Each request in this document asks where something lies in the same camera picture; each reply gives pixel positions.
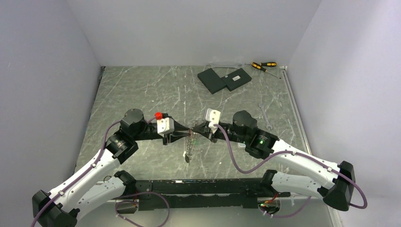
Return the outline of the round metal key organizer disc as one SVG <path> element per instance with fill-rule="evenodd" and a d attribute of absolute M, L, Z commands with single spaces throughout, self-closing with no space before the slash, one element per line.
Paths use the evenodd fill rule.
<path fill-rule="evenodd" d="M 185 139 L 185 150 L 183 153 L 183 158 L 187 164 L 190 164 L 192 160 L 192 150 L 196 143 L 197 133 L 193 132 L 193 128 L 199 125 L 199 121 L 194 121 L 192 128 L 189 131 L 189 137 Z"/>

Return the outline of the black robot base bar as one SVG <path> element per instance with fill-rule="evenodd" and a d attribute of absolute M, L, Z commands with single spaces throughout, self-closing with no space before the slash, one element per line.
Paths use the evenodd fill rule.
<path fill-rule="evenodd" d="M 137 180 L 126 186 L 123 197 L 136 198 L 139 210 L 165 208 L 241 207 L 256 209 L 262 200 L 289 197 L 261 184 L 261 178 Z"/>

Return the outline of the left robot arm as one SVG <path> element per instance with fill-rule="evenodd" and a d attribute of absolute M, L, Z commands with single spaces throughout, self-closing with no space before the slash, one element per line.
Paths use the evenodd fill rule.
<path fill-rule="evenodd" d="M 104 135 L 97 154 L 69 179 L 49 192 L 39 190 L 32 197 L 32 226 L 74 227 L 85 215 L 110 199 L 131 198 L 136 180 L 119 171 L 103 184 L 101 176 L 124 163 L 138 150 L 139 140 L 161 139 L 164 145 L 190 135 L 190 128 L 176 122 L 166 113 L 156 113 L 156 123 L 146 121 L 140 109 L 128 110 L 117 122 L 119 129 L 110 137 Z"/>

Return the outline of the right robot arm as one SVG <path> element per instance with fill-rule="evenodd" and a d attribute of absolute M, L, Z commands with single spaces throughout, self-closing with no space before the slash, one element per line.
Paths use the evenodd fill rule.
<path fill-rule="evenodd" d="M 267 170 L 262 177 L 261 192 L 272 196 L 279 192 L 294 192 L 321 199 L 326 205 L 340 211 L 348 211 L 356 189 L 354 167 L 350 162 L 335 162 L 307 154 L 277 136 L 259 129 L 257 120 L 247 111 L 236 112 L 232 123 L 220 122 L 220 112 L 208 109 L 204 123 L 195 126 L 193 132 L 212 142 L 225 140 L 230 157 L 231 143 L 245 145 L 245 151 L 254 158 L 275 161 L 287 165 L 300 175 L 289 175 Z"/>

